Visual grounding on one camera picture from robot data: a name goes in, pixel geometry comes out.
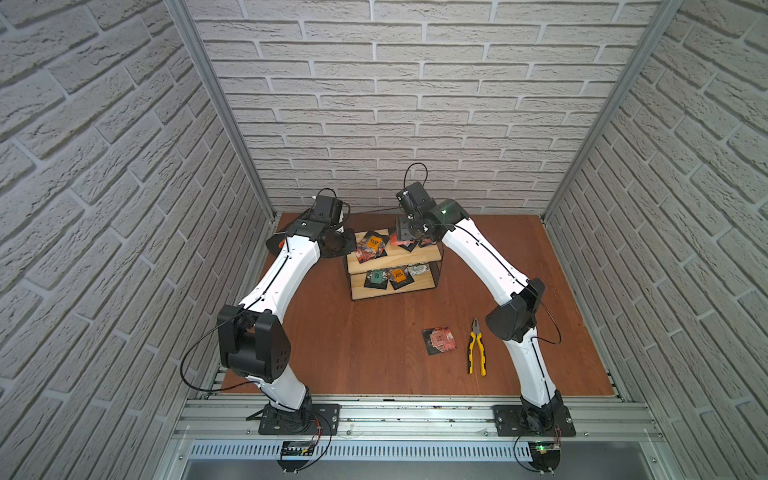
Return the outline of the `orange label tea bag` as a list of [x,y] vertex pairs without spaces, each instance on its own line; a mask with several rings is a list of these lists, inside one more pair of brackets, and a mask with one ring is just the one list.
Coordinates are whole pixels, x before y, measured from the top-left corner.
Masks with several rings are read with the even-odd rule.
[[389,237],[375,231],[367,232],[360,241],[360,248],[365,253],[378,255],[386,248]]

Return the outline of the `orange tea bag shelf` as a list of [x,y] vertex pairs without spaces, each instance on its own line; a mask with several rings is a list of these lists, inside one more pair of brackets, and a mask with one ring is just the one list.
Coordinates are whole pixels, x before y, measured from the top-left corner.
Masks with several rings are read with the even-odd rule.
[[397,291],[415,282],[407,267],[393,268],[388,271],[388,279],[392,288]]

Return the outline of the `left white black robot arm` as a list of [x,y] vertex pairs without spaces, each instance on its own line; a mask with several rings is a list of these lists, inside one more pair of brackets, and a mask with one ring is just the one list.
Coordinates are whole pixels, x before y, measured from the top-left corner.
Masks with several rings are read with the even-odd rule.
[[354,232],[345,228],[350,210],[334,195],[317,194],[308,210],[267,240],[276,259],[258,285],[217,316],[221,364],[255,384],[277,411],[304,415],[311,409],[309,389],[289,365],[291,344],[283,321],[298,287],[320,259],[355,250]]

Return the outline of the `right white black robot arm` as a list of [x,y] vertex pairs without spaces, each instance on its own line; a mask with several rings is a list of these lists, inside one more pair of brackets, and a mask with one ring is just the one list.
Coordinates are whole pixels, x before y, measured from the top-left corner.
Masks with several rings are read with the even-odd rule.
[[404,216],[398,233],[406,239],[442,243],[462,259],[492,294],[497,307],[487,328],[505,344],[521,388],[524,424],[536,432],[554,426],[563,407],[540,351],[536,313],[544,283],[513,267],[483,236],[469,213],[454,200],[436,202],[421,183],[396,194]]

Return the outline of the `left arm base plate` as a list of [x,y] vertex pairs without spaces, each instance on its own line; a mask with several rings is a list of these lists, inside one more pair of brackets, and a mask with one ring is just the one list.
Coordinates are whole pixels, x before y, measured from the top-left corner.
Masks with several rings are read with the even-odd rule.
[[299,411],[279,410],[266,405],[250,417],[258,420],[260,435],[314,435],[335,436],[338,432],[341,405],[336,403],[313,404]]

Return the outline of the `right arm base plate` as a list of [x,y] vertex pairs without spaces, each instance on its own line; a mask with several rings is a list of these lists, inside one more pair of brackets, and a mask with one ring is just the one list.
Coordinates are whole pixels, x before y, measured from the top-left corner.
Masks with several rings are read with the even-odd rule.
[[494,405],[493,420],[499,437],[575,437],[576,429],[565,406],[538,411],[522,405]]

